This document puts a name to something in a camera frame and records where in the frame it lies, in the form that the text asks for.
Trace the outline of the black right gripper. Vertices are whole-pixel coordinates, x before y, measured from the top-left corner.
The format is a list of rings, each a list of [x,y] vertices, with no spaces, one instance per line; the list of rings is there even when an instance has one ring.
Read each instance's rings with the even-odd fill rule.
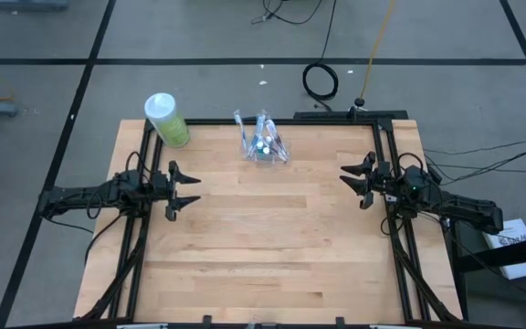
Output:
[[[369,175],[373,171],[375,161],[376,153],[371,151],[364,157],[360,164],[344,165],[341,169],[351,175]],[[357,196],[362,198],[359,204],[360,209],[367,209],[373,204],[373,191],[366,179],[356,179],[345,175],[340,175],[339,178],[352,189]],[[386,203],[398,204],[401,201],[401,193],[399,192],[396,178],[391,173],[391,165],[389,162],[378,161],[377,167],[374,169],[373,178],[373,190],[384,196]]]

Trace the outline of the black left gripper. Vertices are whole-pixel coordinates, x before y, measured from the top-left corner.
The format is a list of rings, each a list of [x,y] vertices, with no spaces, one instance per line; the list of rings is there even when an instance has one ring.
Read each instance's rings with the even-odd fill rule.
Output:
[[[184,175],[179,168],[176,161],[172,160],[168,163],[168,172],[165,174],[158,171],[152,176],[152,202],[168,201],[165,208],[165,217],[169,221],[177,219],[177,213],[184,207],[200,199],[200,196],[176,196],[175,183],[181,185],[197,184],[201,180],[188,175]]]

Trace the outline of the green disinfecting wipes canister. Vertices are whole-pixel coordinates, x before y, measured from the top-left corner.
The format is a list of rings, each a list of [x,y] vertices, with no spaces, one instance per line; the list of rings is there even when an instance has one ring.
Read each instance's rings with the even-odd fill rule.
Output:
[[[171,94],[160,92],[150,96],[144,103],[144,113],[168,147],[180,148],[190,141],[189,129]]]

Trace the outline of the black side stand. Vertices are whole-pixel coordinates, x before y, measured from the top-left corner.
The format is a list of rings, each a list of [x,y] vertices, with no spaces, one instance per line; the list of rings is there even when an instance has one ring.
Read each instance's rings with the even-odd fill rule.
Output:
[[[474,304],[472,292],[491,297],[498,311],[489,316],[497,323],[514,302],[526,302],[526,239],[511,238],[506,231],[486,235],[463,221],[443,221],[441,228],[465,320]]]

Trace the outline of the white printed booklet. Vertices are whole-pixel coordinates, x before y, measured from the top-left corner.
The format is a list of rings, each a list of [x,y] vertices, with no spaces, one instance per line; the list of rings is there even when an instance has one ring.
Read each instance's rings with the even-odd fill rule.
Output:
[[[507,220],[498,234],[483,233],[489,254],[482,256],[489,266],[496,266],[509,280],[526,277],[526,222],[522,218]]]

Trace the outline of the grey floor bar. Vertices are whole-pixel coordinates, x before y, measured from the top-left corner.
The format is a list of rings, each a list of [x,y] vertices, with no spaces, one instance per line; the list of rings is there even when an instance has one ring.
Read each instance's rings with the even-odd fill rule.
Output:
[[[68,0],[0,0],[0,10],[47,12],[68,8]]]

